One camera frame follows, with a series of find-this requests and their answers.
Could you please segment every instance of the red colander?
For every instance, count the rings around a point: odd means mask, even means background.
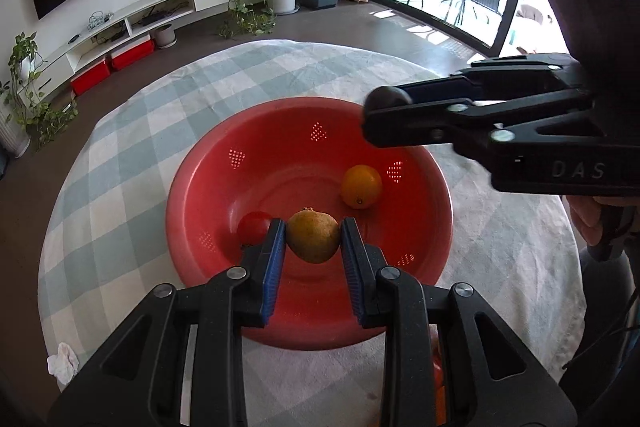
[[[166,210],[172,260],[187,286],[240,262],[236,227],[261,210],[289,219],[310,206],[340,220],[353,216],[366,243],[387,262],[434,284],[452,235],[449,190],[424,147],[376,149],[360,131],[362,108],[332,98],[284,98],[256,105],[215,126],[175,175]],[[340,199],[347,169],[365,164],[383,180],[367,210]],[[269,325],[245,336],[286,349],[332,349],[371,338],[351,311],[340,250],[309,264],[287,248]]]

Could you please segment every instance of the human hand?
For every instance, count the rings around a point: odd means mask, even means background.
[[[592,196],[567,196],[569,202],[571,220],[580,232],[580,235],[587,242],[587,245],[594,247],[602,239],[602,223],[600,214],[602,206],[636,206],[636,217],[634,218],[631,232],[640,232],[640,217],[637,206],[640,205],[640,198],[604,198]]]

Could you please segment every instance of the pear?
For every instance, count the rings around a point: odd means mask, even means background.
[[[324,263],[340,246],[340,225],[329,214],[304,208],[287,221],[287,245],[303,261]]]

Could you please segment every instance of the black door frame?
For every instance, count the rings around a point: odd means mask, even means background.
[[[511,27],[511,22],[513,21],[513,16],[515,15],[516,9],[518,7],[519,0],[507,0],[504,13],[502,14],[502,20],[500,21],[500,25],[498,26],[498,31],[496,33],[494,42],[491,46],[488,46],[480,39],[474,37],[473,35],[468,34],[462,29],[444,22],[442,19],[433,16],[427,12],[423,12],[422,10],[418,10],[413,6],[409,6],[400,1],[396,0],[371,0],[377,4],[382,4],[382,6],[386,6],[393,10],[399,11],[409,17],[419,20],[420,22],[424,22],[425,24],[443,32],[451,37],[464,42],[467,46],[478,51],[480,54],[485,57],[497,57],[500,55],[500,51],[504,46],[504,41],[507,38],[507,34],[509,33],[509,29]]]

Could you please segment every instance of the round table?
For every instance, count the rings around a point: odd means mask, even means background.
[[[65,342],[82,366],[155,285],[183,287],[164,235],[166,198],[180,162],[213,126],[275,98],[362,102],[383,84],[431,78],[387,55],[265,40],[202,58],[140,90],[98,122],[54,206],[38,281],[49,354]],[[475,286],[559,380],[580,343],[586,308],[561,201],[496,192],[477,163],[447,145],[430,150],[454,211],[453,245],[438,285]],[[383,345],[378,336],[302,352],[245,340],[250,424],[368,425],[380,405]],[[188,403],[188,386],[183,400]]]

